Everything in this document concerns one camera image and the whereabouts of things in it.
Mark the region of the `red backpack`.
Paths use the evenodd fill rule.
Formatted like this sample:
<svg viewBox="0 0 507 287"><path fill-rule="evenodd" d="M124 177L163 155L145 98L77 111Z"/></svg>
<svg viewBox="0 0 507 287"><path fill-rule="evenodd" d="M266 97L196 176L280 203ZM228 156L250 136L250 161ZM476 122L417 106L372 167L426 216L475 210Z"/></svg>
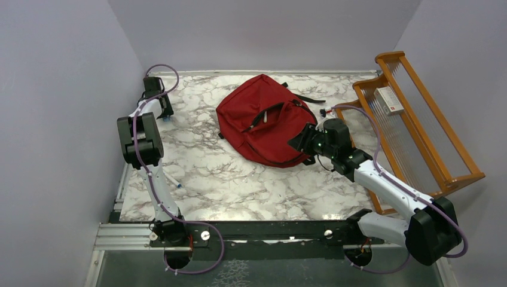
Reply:
<svg viewBox="0 0 507 287"><path fill-rule="evenodd" d="M315 160L311 156L287 143L307 123L317 123L309 103L321 104L322 100L293 93L287 83L278 83L268 75L257 75L216 108L219 135L245 159L259 164L277 168L312 165Z"/></svg>

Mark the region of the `blue capped pen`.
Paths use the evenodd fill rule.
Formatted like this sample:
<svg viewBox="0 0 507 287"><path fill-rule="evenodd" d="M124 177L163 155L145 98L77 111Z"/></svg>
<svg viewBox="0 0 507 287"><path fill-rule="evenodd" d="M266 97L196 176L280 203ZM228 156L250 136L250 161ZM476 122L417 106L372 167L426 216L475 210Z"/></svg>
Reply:
<svg viewBox="0 0 507 287"><path fill-rule="evenodd" d="M166 178L176 187L176 188L181 188L182 187L182 184L177 181L174 177L170 176L170 175L166 175Z"/></svg>

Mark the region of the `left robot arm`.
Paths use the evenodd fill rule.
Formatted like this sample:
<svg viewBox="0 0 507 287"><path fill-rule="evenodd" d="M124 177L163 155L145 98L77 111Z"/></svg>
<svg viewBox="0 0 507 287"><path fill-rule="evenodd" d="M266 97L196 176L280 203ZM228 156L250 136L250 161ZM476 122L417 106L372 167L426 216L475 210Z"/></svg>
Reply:
<svg viewBox="0 0 507 287"><path fill-rule="evenodd" d="M137 170L155 210L151 230L162 243L181 245L188 237L178 205L170 195L164 175L164 148L157 119L173 114L165 86L159 77L146 76L134 112L117 119L120 146L126 163Z"/></svg>

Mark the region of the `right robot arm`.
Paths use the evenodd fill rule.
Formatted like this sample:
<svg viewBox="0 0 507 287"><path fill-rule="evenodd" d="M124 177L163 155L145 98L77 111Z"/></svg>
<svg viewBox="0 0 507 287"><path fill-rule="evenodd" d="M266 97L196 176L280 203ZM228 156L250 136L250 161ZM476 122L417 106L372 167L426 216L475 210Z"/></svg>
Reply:
<svg viewBox="0 0 507 287"><path fill-rule="evenodd" d="M334 171L381 196L402 216L395 219L361 212L345 227L350 242L383 239L406 247L410 257L423 265L467 253L469 242L458 225L452 202L416 190L381 167L375 157L354 147L343 120L326 120L321 129L308 123L288 145L307 155L330 159Z"/></svg>

